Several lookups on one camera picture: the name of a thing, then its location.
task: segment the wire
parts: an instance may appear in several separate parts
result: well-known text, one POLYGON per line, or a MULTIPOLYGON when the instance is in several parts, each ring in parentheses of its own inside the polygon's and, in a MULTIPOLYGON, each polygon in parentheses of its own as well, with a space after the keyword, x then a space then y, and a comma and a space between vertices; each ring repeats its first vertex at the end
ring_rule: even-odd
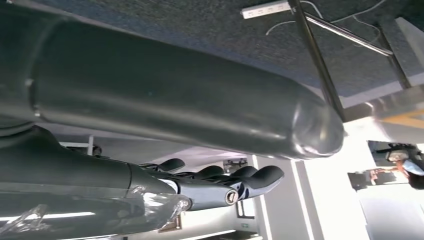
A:
POLYGON ((272 26, 270 29, 268 29, 268 31, 266 31, 265 35, 268 36, 268 34, 270 34, 270 32, 278 26, 281 26, 281 25, 284 25, 284 24, 291 24, 291 23, 295 23, 295 21, 283 21, 283 22, 277 23, 274 26, 272 26))
POLYGON ((366 23, 366 22, 364 22, 364 21, 359 20, 359 19, 357 18, 357 16, 353 16, 353 19, 355 19, 358 23, 361 23, 361 24, 367 25, 367 26, 369 26, 369 27, 371 27, 371 28, 373 28, 373 29, 377 30, 377 36, 376 36, 376 37, 374 37, 374 39, 373 39, 373 40, 371 40, 371 41, 370 41, 370 43, 374 43, 377 39, 379 39, 380 35, 382 34, 382 31, 381 31, 378 27, 373 26, 373 25, 371 25, 371 24, 369 24, 369 23, 366 23))
POLYGON ((335 23, 338 23, 338 22, 340 22, 340 21, 346 20, 346 19, 348 19, 348 18, 352 18, 352 17, 354 17, 354 16, 356 16, 356 15, 361 15, 361 14, 364 14, 364 13, 368 13, 369 11, 372 11, 372 10, 376 9, 378 6, 382 5, 382 4, 383 4, 384 2, 386 2, 386 1, 387 1, 387 0, 381 0, 381 1, 379 1, 377 4, 375 4, 375 5, 374 5, 374 6, 372 6, 372 7, 369 7, 369 8, 367 8, 367 9, 363 10, 363 11, 359 11, 359 12, 357 12, 357 13, 354 13, 354 14, 351 14, 351 15, 347 15, 347 16, 344 16, 344 17, 342 17, 342 18, 339 18, 339 19, 333 20, 333 21, 331 21, 331 23, 332 23, 332 24, 335 24, 335 23))
POLYGON ((305 4, 309 4, 313 7, 313 9, 315 9, 315 12, 318 14, 318 16, 320 18, 324 18, 323 15, 321 14, 320 10, 318 10, 318 7, 311 1, 300 1, 301 3, 305 3, 305 4))
MULTIPOLYGON (((318 14, 318 16, 321 19, 324 18, 323 15, 321 14, 320 10, 318 10, 318 7, 313 2, 311 2, 311 1, 303 1, 303 0, 300 1, 300 2, 301 3, 304 3, 304 4, 311 5, 313 7, 313 9, 315 10, 315 12, 318 14)), ((281 26, 281 25, 284 25, 284 24, 291 24, 291 23, 295 23, 295 21, 283 21, 283 22, 277 23, 274 26, 272 26, 270 29, 268 29, 268 31, 266 31, 265 36, 268 36, 271 33, 271 31, 274 30, 276 27, 281 26)))
MULTIPOLYGON (((344 16, 344 17, 342 17, 342 18, 339 18, 339 19, 333 20, 333 21, 331 21, 330 23, 335 24, 335 23, 341 22, 341 21, 343 21, 343 20, 346 20, 346 19, 349 19, 349 18, 353 18, 353 19, 355 19, 355 21, 357 21, 358 23, 364 24, 364 25, 366 25, 366 26, 368 26, 368 27, 371 27, 371 28, 373 28, 373 29, 377 30, 377 36, 376 36, 376 37, 375 37, 372 41, 370 41, 371 43, 374 43, 377 39, 379 39, 379 37, 380 37, 380 35, 381 35, 381 31, 380 31, 380 29, 378 29, 376 26, 373 26, 373 25, 371 25, 371 24, 369 24, 369 23, 366 23, 366 22, 364 22, 364 21, 359 20, 359 19, 357 18, 357 15, 361 15, 361 14, 364 14, 364 13, 368 13, 368 12, 370 12, 370 11, 372 11, 372 10, 376 9, 378 6, 382 5, 382 4, 383 4, 383 3, 385 3, 386 1, 387 1, 387 0, 381 0, 381 1, 377 2, 377 3, 376 3, 374 6, 372 6, 372 7, 369 7, 369 8, 367 8, 367 9, 362 10, 362 11, 359 11, 359 12, 357 12, 357 13, 354 13, 354 14, 351 14, 351 15, 347 15, 347 16, 344 16)), ((318 16, 319 16, 321 19, 324 19, 324 17, 323 17, 323 15, 321 14, 320 10, 318 9, 318 7, 317 7, 317 6, 316 6, 313 2, 311 2, 311 1, 306 1, 306 0, 301 0, 300 2, 301 2, 301 3, 305 3, 305 4, 309 4, 309 5, 311 5, 311 6, 313 7, 313 9, 316 11, 316 13, 318 14, 318 16)), ((276 27, 278 27, 278 26, 281 26, 281 25, 284 25, 284 24, 290 24, 290 23, 295 23, 295 21, 284 21, 284 22, 277 23, 277 24, 275 24, 274 26, 272 26, 270 29, 268 29, 268 31, 266 31, 265 35, 266 35, 266 36, 268 36, 268 35, 271 33, 271 31, 272 31, 272 30, 274 30, 274 29, 275 29, 276 27)))

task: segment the yellow stripe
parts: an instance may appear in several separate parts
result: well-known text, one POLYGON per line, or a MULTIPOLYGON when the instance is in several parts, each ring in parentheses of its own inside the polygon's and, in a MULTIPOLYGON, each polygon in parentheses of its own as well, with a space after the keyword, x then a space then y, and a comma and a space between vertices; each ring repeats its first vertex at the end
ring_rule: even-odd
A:
POLYGON ((396 116, 386 117, 382 119, 381 121, 385 123, 390 123, 390 124, 397 124, 397 125, 403 125, 403 126, 408 126, 413 128, 424 129, 424 120, 412 118, 414 116, 423 115, 423 114, 424 114, 424 109, 402 113, 396 116))

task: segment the window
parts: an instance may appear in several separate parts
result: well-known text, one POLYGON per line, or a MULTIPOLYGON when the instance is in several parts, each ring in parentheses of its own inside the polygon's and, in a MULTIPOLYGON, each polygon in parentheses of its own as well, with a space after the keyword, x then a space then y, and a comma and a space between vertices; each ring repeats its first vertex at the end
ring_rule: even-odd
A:
POLYGON ((239 219, 254 219, 255 218, 255 203, 253 198, 249 198, 236 203, 237 217, 239 219))

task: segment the power strip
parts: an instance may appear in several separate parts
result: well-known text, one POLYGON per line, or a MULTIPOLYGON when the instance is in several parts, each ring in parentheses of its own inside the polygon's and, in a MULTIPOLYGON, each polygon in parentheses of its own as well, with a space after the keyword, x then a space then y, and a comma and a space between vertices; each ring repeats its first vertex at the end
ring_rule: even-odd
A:
POLYGON ((246 7, 241 10, 244 19, 252 19, 268 14, 275 14, 290 10, 287 0, 273 1, 261 5, 246 7))

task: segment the blue face mask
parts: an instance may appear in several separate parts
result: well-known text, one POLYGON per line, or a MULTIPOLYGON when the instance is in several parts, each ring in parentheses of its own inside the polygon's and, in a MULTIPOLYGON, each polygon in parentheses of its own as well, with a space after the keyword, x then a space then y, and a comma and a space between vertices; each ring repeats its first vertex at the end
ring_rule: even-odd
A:
POLYGON ((409 159, 405 160, 402 166, 406 171, 410 173, 413 173, 418 176, 424 176, 424 170, 422 170, 419 166, 417 166, 409 159))

